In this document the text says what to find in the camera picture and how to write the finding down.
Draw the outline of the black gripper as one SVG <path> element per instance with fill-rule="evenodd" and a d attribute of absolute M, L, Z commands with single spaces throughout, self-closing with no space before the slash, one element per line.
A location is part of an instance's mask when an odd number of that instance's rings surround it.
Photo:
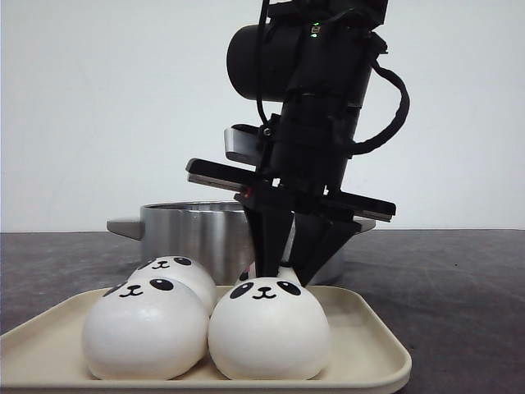
<path fill-rule="evenodd" d="M 353 141 L 359 111 L 358 104 L 344 105 L 339 98 L 301 94 L 262 124 L 270 129 L 265 165 L 248 171 L 199 158 L 188 162 L 190 181 L 233 190 L 245 206 L 256 277 L 277 276 L 291 211 L 296 214 L 289 263 L 303 286 L 361 230 L 358 222 L 340 221 L 357 214 L 388 222 L 395 215 L 391 202 L 340 189 L 348 160 L 372 152 L 396 133 L 391 121 L 371 139 Z"/>

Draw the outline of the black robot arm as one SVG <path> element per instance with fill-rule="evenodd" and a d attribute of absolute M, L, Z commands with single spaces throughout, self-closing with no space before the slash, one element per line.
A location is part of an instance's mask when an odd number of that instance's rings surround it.
<path fill-rule="evenodd" d="M 390 140 L 404 124 L 409 94 L 381 67 L 387 51 L 376 28 L 384 1 L 264 2 L 259 22 L 238 30 L 227 52 L 235 90 L 257 103 L 278 102 L 260 126 L 226 132 L 229 165 L 194 158 L 192 182 L 233 190 L 248 219 L 256 273 L 274 277 L 287 259 L 308 283 L 360 226 L 355 216 L 389 221 L 395 206 L 341 190 L 347 162 Z M 401 94 L 391 123 L 354 140 L 369 76 Z"/>

